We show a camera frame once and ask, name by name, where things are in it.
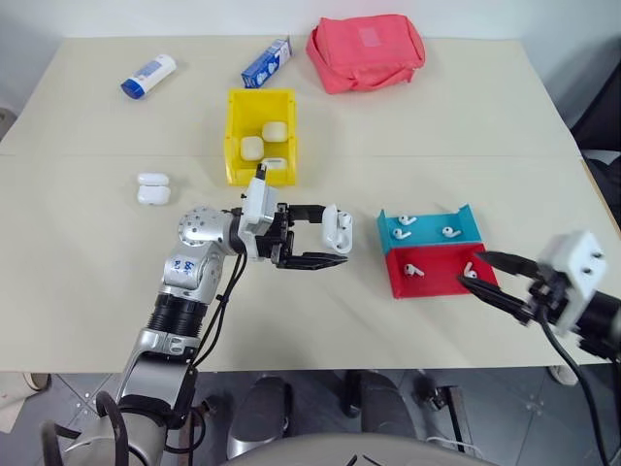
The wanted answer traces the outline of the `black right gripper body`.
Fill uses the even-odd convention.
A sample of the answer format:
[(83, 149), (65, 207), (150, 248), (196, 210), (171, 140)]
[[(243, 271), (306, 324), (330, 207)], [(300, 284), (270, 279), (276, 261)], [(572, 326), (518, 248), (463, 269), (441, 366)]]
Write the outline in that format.
[(564, 273), (547, 272), (532, 281), (528, 288), (530, 298), (522, 307), (525, 322), (537, 320), (541, 312), (546, 322), (556, 325), (568, 306), (568, 279)]

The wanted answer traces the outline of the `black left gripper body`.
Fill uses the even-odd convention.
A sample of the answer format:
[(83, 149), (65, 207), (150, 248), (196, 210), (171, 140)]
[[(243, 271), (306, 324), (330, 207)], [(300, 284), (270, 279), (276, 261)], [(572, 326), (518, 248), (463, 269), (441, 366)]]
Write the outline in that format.
[(294, 224), (289, 205), (278, 203), (274, 221), (261, 236), (261, 257), (269, 259), (278, 268), (296, 266), (293, 254)]

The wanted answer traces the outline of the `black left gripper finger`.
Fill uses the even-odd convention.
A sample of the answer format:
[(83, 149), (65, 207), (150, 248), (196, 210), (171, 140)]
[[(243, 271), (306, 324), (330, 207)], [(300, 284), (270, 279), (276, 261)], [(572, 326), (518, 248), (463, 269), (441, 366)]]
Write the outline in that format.
[(346, 256), (325, 252), (304, 252), (301, 255), (285, 254), (276, 262), (279, 269), (316, 271), (346, 263)]
[(287, 205), (287, 223), (293, 226), (297, 220), (306, 221), (312, 224), (320, 224), (323, 222), (323, 214), (326, 207), (322, 205)]

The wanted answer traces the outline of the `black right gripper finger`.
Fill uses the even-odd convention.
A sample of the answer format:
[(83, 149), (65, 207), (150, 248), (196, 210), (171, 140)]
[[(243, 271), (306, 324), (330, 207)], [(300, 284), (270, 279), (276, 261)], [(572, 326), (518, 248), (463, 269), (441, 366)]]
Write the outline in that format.
[(477, 252), (475, 256), (492, 268), (513, 276), (529, 279), (536, 279), (539, 276), (538, 263), (517, 254), (486, 250)]
[(467, 291), (484, 303), (504, 311), (516, 319), (528, 318), (526, 303), (503, 292), (497, 285), (467, 276), (459, 276), (457, 280)]

